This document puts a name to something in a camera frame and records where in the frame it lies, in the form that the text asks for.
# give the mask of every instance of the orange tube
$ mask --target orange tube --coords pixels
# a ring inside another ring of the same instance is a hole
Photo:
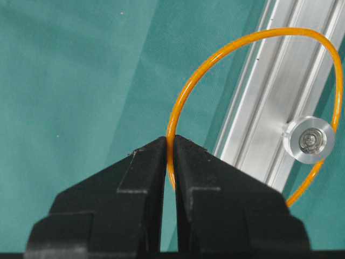
[[[235,40],[234,42],[224,46],[211,57],[209,57],[188,79],[180,96],[177,98],[174,108],[172,109],[170,120],[167,128],[167,168],[169,172],[170,183],[175,188],[175,174],[174,174],[174,140],[176,133],[176,126],[178,119],[181,115],[183,105],[185,104],[189,94],[199,82],[199,80],[205,75],[205,73],[215,65],[222,58],[230,54],[232,51],[237,50],[240,47],[243,47],[247,44],[256,42],[261,39],[277,37],[277,36],[307,36],[319,41],[330,53],[334,67],[335,67],[335,76],[336,76],[336,91],[335,91],[335,100],[334,100],[334,110],[331,126],[336,132],[340,115],[341,115],[341,106],[342,106],[342,96],[343,96],[343,71],[341,66],[341,60],[337,50],[334,48],[332,43],[323,35],[319,34],[316,31],[304,28],[280,28],[280,29],[271,29],[266,31],[255,32],[250,35],[246,35],[242,38]],[[287,205],[290,207],[294,204],[299,197],[306,191],[309,185],[317,176],[320,171],[324,161],[320,161],[313,167],[312,171],[306,177],[303,184],[298,188],[298,190],[287,200]]]

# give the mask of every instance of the green fabric background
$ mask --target green fabric background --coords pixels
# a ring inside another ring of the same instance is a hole
[[[187,78],[264,4],[0,0],[0,251],[25,249],[57,193],[164,135]],[[203,78],[179,134],[211,150],[247,49]],[[175,228],[166,185],[163,250]]]

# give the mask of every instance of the round metal knob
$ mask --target round metal knob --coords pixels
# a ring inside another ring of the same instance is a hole
[[[291,121],[283,134],[285,150],[302,163],[326,158],[334,147],[335,134],[326,121],[306,116]]]

